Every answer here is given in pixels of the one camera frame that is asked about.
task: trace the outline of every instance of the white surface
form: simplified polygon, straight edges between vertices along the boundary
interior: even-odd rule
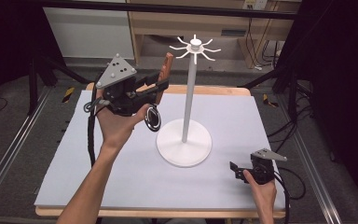
[[[87,120],[83,105],[91,91],[83,91],[76,112],[48,168],[35,205],[65,206],[90,169],[87,151]],[[164,94],[158,106],[162,126],[181,119],[184,94]],[[172,166],[161,158],[157,133],[144,122],[135,130],[117,157],[103,197],[102,207],[133,209],[255,209],[249,185],[229,169],[233,161],[252,167],[250,154],[269,148],[253,97],[194,95],[192,119],[201,123],[213,139],[208,158],[191,168]],[[95,125],[95,151],[102,142]],[[284,208],[282,187],[277,184],[275,207]]]
[[[158,132],[159,154],[170,164],[191,167],[203,162],[211,153],[212,138],[200,123],[190,120],[187,141],[182,142],[183,119],[173,120]]]
[[[125,0],[103,0],[125,3]],[[126,11],[44,8],[63,57],[133,59]]]

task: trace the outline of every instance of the circular base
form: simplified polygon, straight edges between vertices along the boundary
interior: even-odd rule
[[[157,136],[159,154],[179,167],[191,167],[204,161],[212,148],[208,130],[198,122],[190,120],[187,141],[182,142],[183,119],[173,120],[161,128]]]

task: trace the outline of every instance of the metal bracket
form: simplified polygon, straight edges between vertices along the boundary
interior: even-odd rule
[[[275,161],[287,161],[287,158],[284,156],[281,156],[280,154],[277,154],[269,149],[263,148],[260,149],[254,153],[252,153],[252,155],[261,158],[261,159],[266,159],[266,160],[275,160]]]
[[[100,80],[96,84],[97,89],[104,89],[121,80],[132,77],[136,74],[135,68],[117,54],[103,72]]]

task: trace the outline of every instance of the human arm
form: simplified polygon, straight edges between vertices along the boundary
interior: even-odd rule
[[[257,207],[257,214],[261,223],[271,224],[274,223],[273,208],[277,190],[275,188],[275,180],[269,181],[267,184],[259,185],[255,182],[253,176],[249,171],[244,170],[246,180],[252,188],[252,193]]]
[[[100,96],[102,92],[97,91],[97,98]],[[114,115],[107,108],[98,113],[103,134],[100,154],[79,189],[62,211],[57,223],[95,223],[113,163],[131,136],[135,124],[145,118],[147,108],[148,106],[144,105],[132,117]]]

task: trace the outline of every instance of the white mug tree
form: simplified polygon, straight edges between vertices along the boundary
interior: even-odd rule
[[[206,49],[204,46],[209,45],[212,39],[206,44],[202,44],[202,42],[196,38],[196,35],[190,40],[190,43],[184,42],[179,37],[178,39],[186,46],[183,48],[170,46],[170,48],[176,50],[186,49],[186,53],[176,58],[184,58],[190,53],[185,117],[183,119],[173,120],[161,128],[157,137],[157,146],[161,156],[169,163],[179,167],[191,167],[204,161],[212,149],[212,138],[208,130],[195,120],[190,120],[197,74],[197,57],[198,54],[202,54],[206,59],[214,61],[214,59],[209,58],[203,51],[217,52],[220,51],[220,49]]]

